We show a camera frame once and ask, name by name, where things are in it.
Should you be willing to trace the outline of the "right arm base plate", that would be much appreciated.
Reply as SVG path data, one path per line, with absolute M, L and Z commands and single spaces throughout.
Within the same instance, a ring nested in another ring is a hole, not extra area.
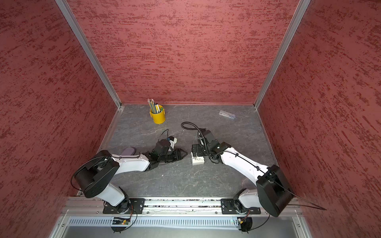
M 227 215 L 227 214 L 247 215 L 248 213 L 252 215 L 261 214 L 260 208 L 258 207 L 246 208 L 238 199 L 222 198 L 220 202 L 221 202 L 222 214 L 224 215 Z

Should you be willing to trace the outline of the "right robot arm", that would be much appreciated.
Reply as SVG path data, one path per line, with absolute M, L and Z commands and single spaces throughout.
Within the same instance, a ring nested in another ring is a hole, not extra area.
M 229 166 L 256 188 L 243 188 L 233 198 L 233 208 L 237 213 L 246 214 L 250 208 L 263 208 L 273 217 L 278 217 L 293 199 L 291 187 L 277 165 L 266 166 L 255 162 L 238 152 L 226 142 L 218 142 L 211 131 L 197 131 L 198 144 L 192 145 L 193 159 L 208 158 L 213 163 Z

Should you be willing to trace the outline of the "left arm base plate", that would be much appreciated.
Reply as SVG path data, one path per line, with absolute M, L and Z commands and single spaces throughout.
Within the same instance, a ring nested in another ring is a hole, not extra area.
M 144 198 L 129 198 L 124 199 L 119 205 L 112 206 L 110 203 L 104 201 L 103 214 L 131 214 L 132 212 L 142 214 L 145 204 Z

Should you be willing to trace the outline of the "white jewelry box base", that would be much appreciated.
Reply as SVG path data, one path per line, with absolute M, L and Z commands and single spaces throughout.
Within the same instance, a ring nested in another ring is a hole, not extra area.
M 192 165 L 203 165 L 204 164 L 204 158 L 203 157 L 192 157 L 191 159 Z

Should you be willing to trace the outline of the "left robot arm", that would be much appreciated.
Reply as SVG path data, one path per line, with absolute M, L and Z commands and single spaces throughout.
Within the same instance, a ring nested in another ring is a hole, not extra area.
M 156 143 L 151 152 L 138 155 L 114 155 L 108 150 L 98 152 L 92 159 L 80 166 L 73 174 L 86 198 L 98 197 L 105 204 L 104 213 L 126 214 L 133 212 L 133 205 L 127 193 L 111 183 L 115 175 L 128 172 L 146 172 L 160 165 L 184 159 L 188 153 L 175 148 L 177 139 L 169 137 Z

